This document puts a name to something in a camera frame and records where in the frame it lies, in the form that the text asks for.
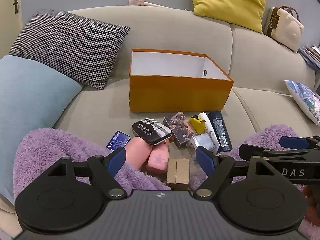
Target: metal screw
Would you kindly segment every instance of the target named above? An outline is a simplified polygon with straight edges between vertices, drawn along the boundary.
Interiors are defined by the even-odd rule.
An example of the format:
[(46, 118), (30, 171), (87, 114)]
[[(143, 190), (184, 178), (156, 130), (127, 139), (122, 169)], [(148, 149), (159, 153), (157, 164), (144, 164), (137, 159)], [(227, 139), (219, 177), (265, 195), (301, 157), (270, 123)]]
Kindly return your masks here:
[(198, 189), (196, 191), (196, 194), (199, 196), (199, 197), (210, 197), (212, 192), (211, 190), (209, 189), (206, 189), (206, 188), (201, 188), (201, 189)]
[(109, 190), (109, 195), (111, 197), (121, 197), (124, 195), (124, 191), (120, 188), (113, 188)]

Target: houndstooth pillow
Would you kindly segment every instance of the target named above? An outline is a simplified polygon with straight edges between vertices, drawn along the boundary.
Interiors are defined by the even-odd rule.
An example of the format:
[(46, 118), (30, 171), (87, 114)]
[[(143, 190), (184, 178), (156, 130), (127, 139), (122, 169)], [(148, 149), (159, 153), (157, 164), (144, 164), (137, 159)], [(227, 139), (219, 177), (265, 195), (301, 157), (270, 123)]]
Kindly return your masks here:
[(9, 55), (39, 61), (81, 84), (102, 90), (129, 31), (127, 26), (43, 10), (24, 25)]

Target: black deodorant can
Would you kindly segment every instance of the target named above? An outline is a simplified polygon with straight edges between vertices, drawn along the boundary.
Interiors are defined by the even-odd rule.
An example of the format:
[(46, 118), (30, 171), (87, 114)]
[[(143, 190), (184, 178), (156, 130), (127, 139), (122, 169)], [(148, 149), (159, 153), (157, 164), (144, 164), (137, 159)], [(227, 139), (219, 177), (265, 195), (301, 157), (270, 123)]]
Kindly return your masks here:
[(232, 145), (226, 125), (224, 123), (222, 114), (220, 111), (212, 111), (208, 114), (208, 118), (213, 126), (214, 132), (220, 142), (220, 147), (217, 154), (220, 152), (228, 152), (232, 150)]

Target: orange box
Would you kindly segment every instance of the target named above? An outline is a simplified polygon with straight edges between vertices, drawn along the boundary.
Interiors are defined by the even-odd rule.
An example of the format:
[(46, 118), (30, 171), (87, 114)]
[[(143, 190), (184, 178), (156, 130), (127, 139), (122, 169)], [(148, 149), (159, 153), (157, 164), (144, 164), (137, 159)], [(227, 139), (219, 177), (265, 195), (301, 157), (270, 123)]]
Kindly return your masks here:
[(221, 111), (232, 86), (229, 75), (205, 54), (132, 50), (132, 112)]

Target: logo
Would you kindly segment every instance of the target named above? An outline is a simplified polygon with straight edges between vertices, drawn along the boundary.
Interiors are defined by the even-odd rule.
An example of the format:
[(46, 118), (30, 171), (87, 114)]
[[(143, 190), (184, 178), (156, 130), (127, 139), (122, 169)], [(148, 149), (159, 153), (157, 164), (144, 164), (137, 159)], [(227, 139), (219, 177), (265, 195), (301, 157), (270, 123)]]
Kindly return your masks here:
[(293, 169), (292, 171), (288, 172), (288, 169), (283, 168), (282, 169), (282, 175), (287, 176), (287, 177), (295, 177), (295, 176), (299, 176), (299, 177), (303, 177), (304, 176), (304, 169), (302, 170), (295, 170)]
[(165, 197), (165, 194), (164, 194), (164, 193), (162, 193), (162, 192), (161, 192), (161, 193), (158, 193), (158, 194), (157, 194), (157, 197), (159, 197), (159, 198), (163, 198), (163, 197)]
[(161, 155), (160, 155), (160, 154), (158, 155), (158, 157), (155, 157), (155, 163), (162, 164), (162, 160), (164, 160), (164, 159), (161, 158)]

